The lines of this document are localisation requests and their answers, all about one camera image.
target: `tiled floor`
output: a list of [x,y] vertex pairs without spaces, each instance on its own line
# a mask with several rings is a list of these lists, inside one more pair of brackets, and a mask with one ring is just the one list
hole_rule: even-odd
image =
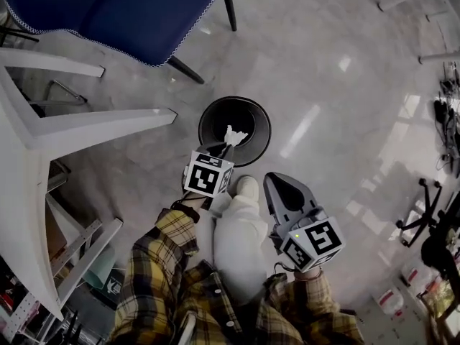
[[[393,233],[420,191],[418,178],[438,178],[447,189],[456,184],[436,169],[440,141],[429,111],[442,67],[417,61],[422,52],[444,50],[438,24],[424,17],[441,0],[413,0],[387,13],[374,1],[234,0],[233,33],[217,0],[177,53],[205,78],[204,86],[71,34],[42,36],[35,50],[99,64],[106,73],[99,80],[29,70],[23,85],[31,97],[41,96],[49,78],[60,78],[89,100],[87,108],[63,111],[178,113],[172,126],[65,157],[73,172],[60,191],[69,209],[82,221],[124,220],[114,245],[123,264],[161,208],[180,196],[203,110],[222,96],[246,96],[270,115],[272,142],[237,174],[262,182],[278,171],[308,184],[347,238],[345,250],[324,267],[336,297],[344,304],[366,297],[417,252]],[[452,41],[453,32],[444,34]],[[272,224],[263,203],[262,215]],[[264,249],[271,271],[269,241]]]

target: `yellow plaid shirt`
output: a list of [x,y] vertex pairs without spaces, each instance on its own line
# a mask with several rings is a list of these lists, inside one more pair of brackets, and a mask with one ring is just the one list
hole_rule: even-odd
[[[169,344],[189,314],[190,344],[245,344],[219,274],[207,262],[185,271],[196,253],[195,224],[180,211],[163,214],[132,248],[111,344]],[[323,274],[308,282],[273,275],[264,284],[253,344],[363,344],[355,318],[339,312]]]

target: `black trash can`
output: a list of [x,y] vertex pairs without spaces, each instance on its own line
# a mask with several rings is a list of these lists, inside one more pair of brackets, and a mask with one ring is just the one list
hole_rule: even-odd
[[238,96],[214,101],[201,116],[198,126],[200,143],[223,142],[228,125],[235,132],[248,134],[235,147],[235,167],[252,164],[264,154],[270,143],[272,126],[267,112],[257,102]]

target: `white shoe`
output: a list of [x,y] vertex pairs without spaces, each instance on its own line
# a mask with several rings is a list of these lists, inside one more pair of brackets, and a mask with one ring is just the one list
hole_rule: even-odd
[[259,184],[252,176],[243,176],[236,185],[236,194],[244,196],[251,201],[259,201]]

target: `blue chair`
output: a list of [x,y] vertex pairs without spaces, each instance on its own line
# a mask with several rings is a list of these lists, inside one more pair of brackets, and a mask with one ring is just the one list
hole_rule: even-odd
[[[168,63],[203,84],[174,53],[213,1],[6,0],[6,5],[18,26],[29,33],[64,29],[146,65]],[[225,4],[231,29],[236,31],[233,1]]]

